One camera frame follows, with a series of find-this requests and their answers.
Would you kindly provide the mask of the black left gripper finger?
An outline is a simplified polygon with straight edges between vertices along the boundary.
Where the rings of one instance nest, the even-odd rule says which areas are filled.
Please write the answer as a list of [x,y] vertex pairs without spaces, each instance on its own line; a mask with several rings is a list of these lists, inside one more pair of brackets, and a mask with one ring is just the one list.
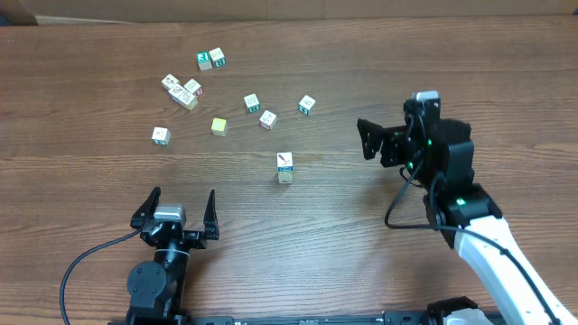
[[210,192],[210,196],[205,209],[204,218],[204,234],[208,240],[219,239],[219,222],[216,213],[215,190]]
[[131,217],[131,228],[142,228],[145,223],[154,216],[154,212],[159,204],[160,196],[161,188],[154,187],[148,198]]

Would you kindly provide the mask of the wooden block yellow red drawing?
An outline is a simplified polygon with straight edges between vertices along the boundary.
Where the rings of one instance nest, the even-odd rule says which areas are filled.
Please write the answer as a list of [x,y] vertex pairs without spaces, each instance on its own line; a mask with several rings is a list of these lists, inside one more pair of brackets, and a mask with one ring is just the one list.
[[292,183],[294,181],[293,172],[279,172],[278,180],[280,183]]

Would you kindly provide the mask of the wooden block blue X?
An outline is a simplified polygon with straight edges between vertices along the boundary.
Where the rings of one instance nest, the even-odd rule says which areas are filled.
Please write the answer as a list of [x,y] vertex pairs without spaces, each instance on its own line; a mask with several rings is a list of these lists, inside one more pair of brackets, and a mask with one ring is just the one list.
[[277,170],[279,172],[292,172],[294,170],[294,160],[292,153],[277,153]]

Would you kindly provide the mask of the wooden block red 3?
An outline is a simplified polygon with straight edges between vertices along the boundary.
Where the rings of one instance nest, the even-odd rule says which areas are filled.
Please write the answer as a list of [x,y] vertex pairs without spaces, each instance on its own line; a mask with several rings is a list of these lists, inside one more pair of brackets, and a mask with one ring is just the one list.
[[271,130],[277,121],[277,115],[266,110],[259,118],[259,124],[267,130]]

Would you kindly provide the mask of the wooden block elephant drawing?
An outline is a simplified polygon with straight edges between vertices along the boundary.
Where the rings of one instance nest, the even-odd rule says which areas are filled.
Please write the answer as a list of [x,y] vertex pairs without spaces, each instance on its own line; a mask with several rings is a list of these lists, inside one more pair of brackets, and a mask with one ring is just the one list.
[[244,101],[247,107],[247,112],[249,114],[255,113],[260,110],[260,102],[256,94],[249,94],[245,96]]

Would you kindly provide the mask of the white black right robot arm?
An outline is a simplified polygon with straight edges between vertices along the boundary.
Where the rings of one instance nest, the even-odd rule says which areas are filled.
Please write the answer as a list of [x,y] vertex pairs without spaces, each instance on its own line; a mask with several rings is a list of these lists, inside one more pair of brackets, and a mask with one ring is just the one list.
[[473,270],[507,324],[575,324],[529,263],[498,204],[476,182],[471,126],[441,117],[438,98],[408,99],[404,124],[383,127],[357,122],[363,155],[385,167],[408,171],[426,193],[427,223],[419,229],[442,234]]

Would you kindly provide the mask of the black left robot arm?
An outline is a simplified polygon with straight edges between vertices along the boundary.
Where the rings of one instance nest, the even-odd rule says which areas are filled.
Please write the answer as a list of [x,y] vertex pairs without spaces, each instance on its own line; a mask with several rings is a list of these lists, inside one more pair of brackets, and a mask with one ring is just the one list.
[[130,227],[154,248],[154,258],[136,265],[127,278],[130,294],[127,324],[192,324],[182,307],[188,263],[192,249],[205,249],[219,239],[215,192],[209,195],[203,230],[187,230],[181,204],[161,204],[161,189],[155,187],[133,214]]

